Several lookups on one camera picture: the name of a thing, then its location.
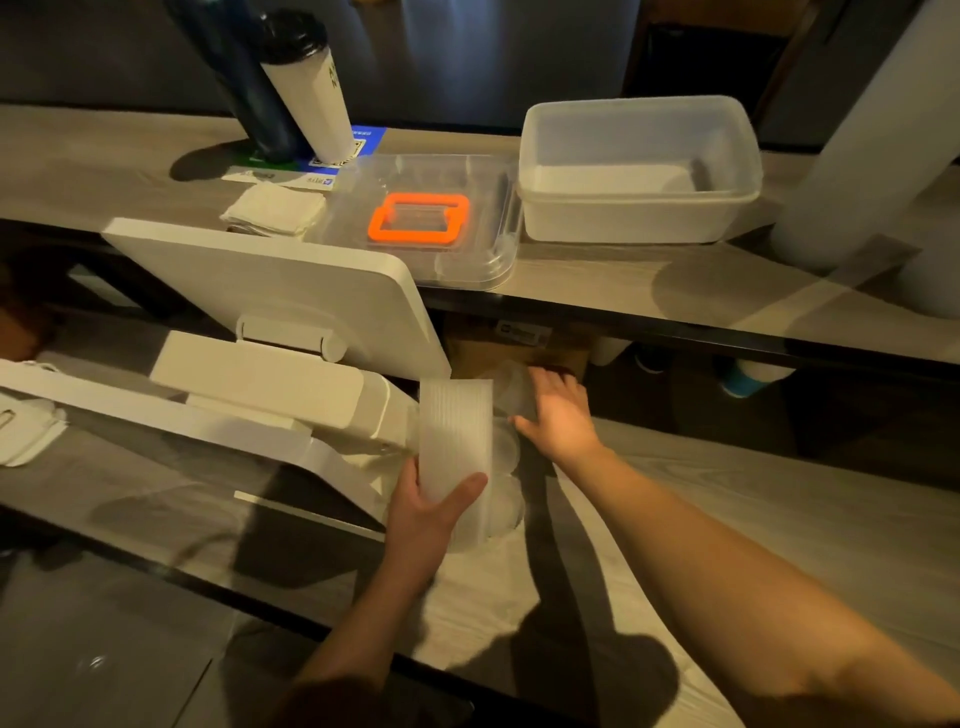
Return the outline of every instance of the plastic lid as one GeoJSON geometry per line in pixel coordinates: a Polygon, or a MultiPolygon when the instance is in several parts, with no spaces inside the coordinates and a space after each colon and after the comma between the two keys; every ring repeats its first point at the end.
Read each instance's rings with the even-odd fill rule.
{"type": "Polygon", "coordinates": [[[400,258],[421,285],[489,290],[510,275],[522,228],[516,161],[372,155],[347,164],[304,239],[400,258]]]}
{"type": "Polygon", "coordinates": [[[297,63],[326,48],[326,28],[309,12],[265,12],[260,25],[257,58],[262,63],[297,63]]]}

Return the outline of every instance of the clear plastic lid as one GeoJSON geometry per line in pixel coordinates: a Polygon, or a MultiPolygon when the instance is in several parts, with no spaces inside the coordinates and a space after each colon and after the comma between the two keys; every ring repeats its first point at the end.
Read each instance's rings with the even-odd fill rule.
{"type": "Polygon", "coordinates": [[[390,253],[422,285],[489,290],[516,260],[516,160],[372,155],[345,166],[308,243],[390,253]]]}

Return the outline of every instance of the clear plastic storage box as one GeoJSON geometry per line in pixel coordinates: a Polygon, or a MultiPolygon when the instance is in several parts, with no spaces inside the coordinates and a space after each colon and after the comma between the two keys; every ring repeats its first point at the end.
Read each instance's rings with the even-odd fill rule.
{"type": "Polygon", "coordinates": [[[728,96],[537,104],[523,123],[517,187],[535,240],[712,242],[762,181],[728,96]]]}
{"type": "Polygon", "coordinates": [[[417,283],[489,290],[510,275],[522,228],[516,162],[372,155],[345,166],[308,243],[390,253],[417,283]]]}

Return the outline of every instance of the white napkin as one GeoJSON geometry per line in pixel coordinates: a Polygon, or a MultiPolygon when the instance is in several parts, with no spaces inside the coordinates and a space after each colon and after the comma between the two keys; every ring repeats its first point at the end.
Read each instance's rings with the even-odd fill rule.
{"type": "Polygon", "coordinates": [[[273,182],[258,182],[220,216],[226,223],[271,236],[303,237],[326,212],[326,198],[273,182]]]}

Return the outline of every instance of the person's left arm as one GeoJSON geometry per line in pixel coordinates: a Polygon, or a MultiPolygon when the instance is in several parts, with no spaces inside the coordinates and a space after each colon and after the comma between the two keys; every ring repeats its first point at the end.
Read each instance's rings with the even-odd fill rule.
{"type": "Polygon", "coordinates": [[[420,493],[416,461],[404,464],[387,512],[380,567],[303,666],[272,725],[289,728],[318,719],[329,725],[337,715],[362,722],[358,714],[383,689],[396,639],[440,567],[453,526],[486,485],[487,477],[474,473],[443,501],[430,503],[420,493]]]}

